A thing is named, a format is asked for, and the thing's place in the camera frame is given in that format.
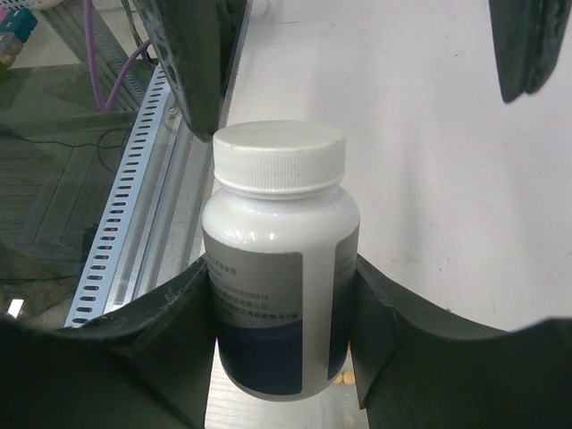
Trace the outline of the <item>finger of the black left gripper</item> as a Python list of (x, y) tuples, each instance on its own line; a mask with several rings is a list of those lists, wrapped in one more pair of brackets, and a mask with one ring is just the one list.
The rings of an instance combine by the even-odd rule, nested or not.
[(182, 117), (199, 139), (219, 128), (246, 3), (139, 0), (135, 7)]
[(514, 102), (540, 91), (559, 60), (571, 0), (490, 0), (501, 98)]

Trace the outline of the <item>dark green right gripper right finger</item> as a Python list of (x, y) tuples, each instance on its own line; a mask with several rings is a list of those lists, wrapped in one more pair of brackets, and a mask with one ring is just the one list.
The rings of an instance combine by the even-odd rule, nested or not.
[(371, 427), (570, 427), (569, 319), (504, 332), (436, 306), (365, 259), (353, 294), (350, 349)]

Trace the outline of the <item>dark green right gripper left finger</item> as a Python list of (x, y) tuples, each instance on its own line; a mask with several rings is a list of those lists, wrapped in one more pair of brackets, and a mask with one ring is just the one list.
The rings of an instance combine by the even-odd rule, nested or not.
[(215, 348), (206, 261), (79, 328), (1, 320), (4, 428), (201, 428)]

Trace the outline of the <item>white bottle screw cap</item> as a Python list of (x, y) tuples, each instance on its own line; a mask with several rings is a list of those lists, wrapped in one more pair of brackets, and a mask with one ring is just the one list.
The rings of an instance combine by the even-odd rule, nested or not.
[(338, 185), (346, 137), (329, 125), (244, 122), (213, 136), (214, 176), (227, 189), (258, 195), (305, 194)]

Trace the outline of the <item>weekly pill organizer strip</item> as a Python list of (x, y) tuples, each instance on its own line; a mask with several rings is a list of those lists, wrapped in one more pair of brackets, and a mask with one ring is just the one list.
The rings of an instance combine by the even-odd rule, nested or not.
[[(347, 357), (341, 372), (353, 371)], [(206, 406), (206, 428), (367, 428), (358, 405), (357, 386), (332, 383), (305, 400), (271, 402), (240, 390), (214, 357)]]

